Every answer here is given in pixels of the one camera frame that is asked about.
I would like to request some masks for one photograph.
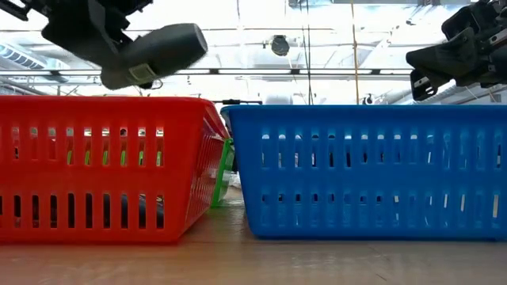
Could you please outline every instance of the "ceiling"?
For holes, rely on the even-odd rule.
[[[354,73],[350,72],[354,68],[354,34],[361,70],[410,69],[405,54],[442,42],[441,23],[467,4],[451,0],[441,1],[440,6],[418,6],[417,1],[410,0],[364,0],[354,5],[353,18],[348,1],[341,4],[337,0],[308,1],[309,13],[306,5],[291,8],[287,0],[155,0],[143,13],[128,18],[131,25],[127,34],[136,38],[164,25],[195,22],[204,32],[209,52],[191,68],[307,69],[310,59],[310,68],[314,70],[311,73],[329,70],[326,75],[311,78],[316,101],[354,104],[357,95],[372,94],[381,100],[391,94],[410,95],[408,75],[396,78],[360,76],[359,92],[356,91]],[[63,63],[58,64],[59,69],[97,68],[43,39],[40,30],[47,20],[41,15],[30,13],[29,22],[19,21],[3,12],[0,12],[0,18],[8,19],[0,23],[0,44],[8,44],[45,62],[53,59],[46,68],[54,69],[55,59],[57,63]],[[271,51],[270,41],[275,35],[284,35],[288,39],[291,49],[287,56],[280,57]],[[5,61],[0,61],[0,67],[27,70],[22,66],[7,66]],[[342,74],[341,69],[348,69],[350,75],[335,76],[335,73]],[[164,79],[158,90],[127,88],[117,91],[100,86],[100,79],[96,76],[72,76],[65,85],[40,77],[18,75],[9,79],[28,83],[47,93],[70,95],[191,95],[212,100],[259,100],[271,93],[287,93],[299,94],[295,103],[304,104],[303,98],[308,94],[307,76],[290,74],[180,74]]]

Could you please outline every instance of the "table surface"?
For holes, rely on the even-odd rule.
[[[238,190],[177,245],[3,245],[0,284],[506,284],[507,243],[260,241]]]

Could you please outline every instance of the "green object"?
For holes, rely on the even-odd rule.
[[[216,174],[216,185],[215,193],[213,194],[212,207],[218,207],[223,197],[227,194],[227,189],[229,188],[229,180],[231,179],[233,161],[233,142],[232,139],[227,139],[223,144],[219,172]]]

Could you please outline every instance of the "cable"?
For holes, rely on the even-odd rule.
[[[354,70],[356,75],[356,103],[359,104],[359,74],[357,72],[358,62],[357,62],[357,42],[356,42],[356,23],[354,17],[354,0],[350,0],[350,9],[352,10],[352,38],[353,38],[353,48],[354,48]]]
[[[301,14],[303,14],[303,5],[301,4],[303,0],[299,0],[299,11]],[[305,28],[304,25],[301,26],[301,29],[303,31],[303,48],[304,48],[304,59],[305,63],[307,64],[307,74],[308,74],[308,104],[313,105],[314,99],[313,99],[313,92],[311,92],[311,50],[310,50],[310,8],[308,6],[308,0],[307,0],[307,29],[308,29],[308,53],[307,53],[307,38],[305,36]]]

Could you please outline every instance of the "pipe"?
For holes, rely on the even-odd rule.
[[[29,95],[41,95],[41,96],[47,96],[47,95],[49,95],[49,94],[46,94],[44,92],[40,92],[39,90],[36,90],[34,88],[30,88],[30,87],[28,87],[26,85],[19,84],[17,82],[9,80],[9,79],[0,78],[0,82],[4,83],[4,84],[7,84],[8,86],[13,86],[13,87],[16,87],[18,89],[21,89],[21,90],[25,91],[26,93],[28,93]]]

